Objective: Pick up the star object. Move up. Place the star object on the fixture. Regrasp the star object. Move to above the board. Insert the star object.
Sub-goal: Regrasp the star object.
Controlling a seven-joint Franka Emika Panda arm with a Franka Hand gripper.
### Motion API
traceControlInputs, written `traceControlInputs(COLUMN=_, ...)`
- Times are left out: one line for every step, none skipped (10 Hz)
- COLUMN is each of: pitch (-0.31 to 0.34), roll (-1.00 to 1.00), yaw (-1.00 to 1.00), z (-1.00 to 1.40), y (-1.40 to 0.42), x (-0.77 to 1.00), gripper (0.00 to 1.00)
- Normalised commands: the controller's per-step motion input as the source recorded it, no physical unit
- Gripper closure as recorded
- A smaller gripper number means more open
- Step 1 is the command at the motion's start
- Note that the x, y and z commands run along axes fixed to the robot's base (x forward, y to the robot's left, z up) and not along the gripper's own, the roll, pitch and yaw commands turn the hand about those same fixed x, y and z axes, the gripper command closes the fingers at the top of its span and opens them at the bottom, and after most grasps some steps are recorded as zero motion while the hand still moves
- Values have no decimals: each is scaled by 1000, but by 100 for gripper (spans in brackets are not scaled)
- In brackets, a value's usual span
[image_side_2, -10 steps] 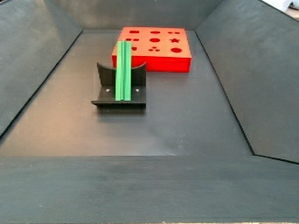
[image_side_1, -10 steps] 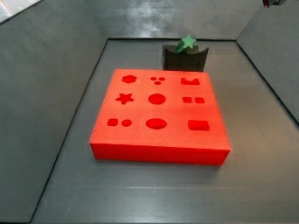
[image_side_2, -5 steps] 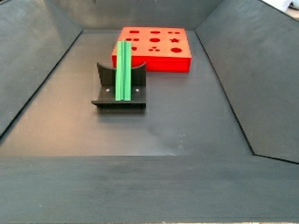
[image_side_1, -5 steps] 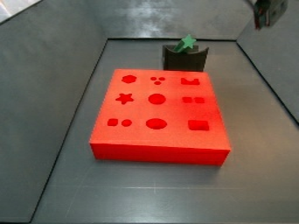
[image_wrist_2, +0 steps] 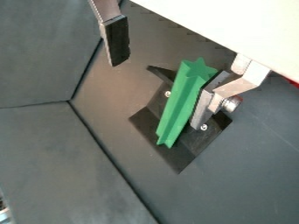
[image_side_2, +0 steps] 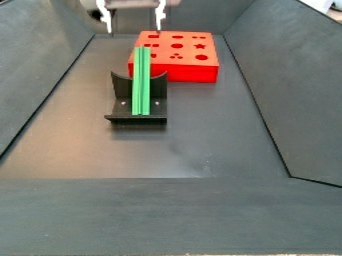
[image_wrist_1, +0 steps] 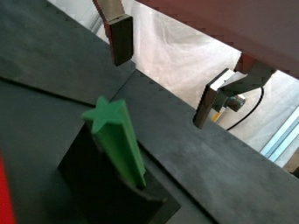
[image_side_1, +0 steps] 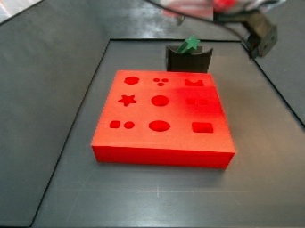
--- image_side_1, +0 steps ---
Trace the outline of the blurred robot gripper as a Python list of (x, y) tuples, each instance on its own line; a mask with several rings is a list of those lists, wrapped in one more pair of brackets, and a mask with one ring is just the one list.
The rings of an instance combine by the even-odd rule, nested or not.
[(279, 41), (279, 27), (268, 20), (267, 15), (253, 10), (235, 14), (213, 13), (216, 22), (241, 23), (249, 32), (245, 47), (251, 59), (264, 58)]

